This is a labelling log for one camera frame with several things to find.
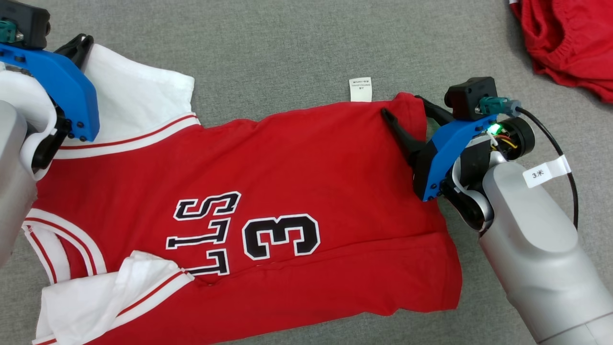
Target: folded white sleeve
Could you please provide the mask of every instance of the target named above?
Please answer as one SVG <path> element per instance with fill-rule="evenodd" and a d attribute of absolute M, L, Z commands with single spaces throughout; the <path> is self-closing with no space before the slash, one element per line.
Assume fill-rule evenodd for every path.
<path fill-rule="evenodd" d="M 143 315 L 192 280 L 176 263 L 134 251 L 118 272 L 44 288 L 32 343 L 85 344 Z"/>

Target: folded red garment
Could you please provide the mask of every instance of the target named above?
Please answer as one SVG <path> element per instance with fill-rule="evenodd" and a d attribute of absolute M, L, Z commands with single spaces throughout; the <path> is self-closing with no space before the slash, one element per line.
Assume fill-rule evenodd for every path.
<path fill-rule="evenodd" d="M 521 0 L 511 9 L 521 21 L 537 74 L 613 103 L 611 0 Z"/>

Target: care label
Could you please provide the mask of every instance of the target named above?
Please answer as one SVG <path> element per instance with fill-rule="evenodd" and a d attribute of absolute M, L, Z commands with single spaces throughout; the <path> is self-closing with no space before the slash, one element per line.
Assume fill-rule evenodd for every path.
<path fill-rule="evenodd" d="M 352 102 L 372 102 L 373 86 L 370 77 L 349 79 L 349 92 Z"/>
<path fill-rule="evenodd" d="M 566 156 L 559 156 L 556 160 L 548 161 L 532 169 L 524 171 L 524 180 L 528 188 L 541 185 L 554 177 L 566 175 L 571 172 Z"/>

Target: gray background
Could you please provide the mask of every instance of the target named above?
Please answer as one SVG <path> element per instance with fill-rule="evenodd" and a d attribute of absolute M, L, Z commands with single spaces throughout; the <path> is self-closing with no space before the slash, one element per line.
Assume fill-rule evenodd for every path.
<path fill-rule="evenodd" d="M 132 60 L 194 76 L 192 104 L 205 126 L 347 101 L 354 77 L 372 77 L 373 100 L 408 91 L 442 104 L 448 86 L 493 76 L 499 95 L 522 100 L 565 149 L 579 187 L 583 246 L 613 290 L 613 107 L 532 73 L 508 0 L 27 2 L 51 12 L 50 49 L 83 32 Z M 522 161 L 529 167 L 555 158 L 544 137 L 537 140 Z M 546 188 L 570 213 L 567 181 Z M 446 201 L 440 205 L 462 262 L 458 310 L 362 314 L 237 344 L 531 344 L 475 234 Z M 0 343 L 32 340 L 47 284 L 20 236 L 0 269 Z"/>

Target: black cable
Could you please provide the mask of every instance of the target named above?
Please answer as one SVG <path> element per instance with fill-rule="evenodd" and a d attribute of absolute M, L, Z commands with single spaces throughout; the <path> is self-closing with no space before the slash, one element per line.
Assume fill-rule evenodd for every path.
<path fill-rule="evenodd" d="M 560 156 L 564 155 L 564 152 L 562 152 L 562 148 L 560 147 L 560 145 L 558 145 L 558 142 L 554 139 L 554 136 L 551 135 L 549 130 L 545 127 L 545 125 L 543 125 L 542 122 L 538 120 L 538 118 L 536 118 L 536 116 L 532 115 L 531 112 L 521 107 L 517 107 L 515 108 L 515 110 L 526 115 L 527 118 L 532 120 L 532 122 L 534 122 L 536 126 L 545 134 L 547 139 L 549 139 L 549 141 L 554 146 L 555 151 L 558 153 L 558 155 Z M 571 173 L 569 172 L 567 175 L 568 175 L 568 182 L 571 184 L 571 191 L 573 192 L 573 212 L 574 212 L 573 224 L 575 226 L 575 229 L 579 231 L 579 196 L 577 194 L 577 184 L 575 183 L 572 172 Z"/>

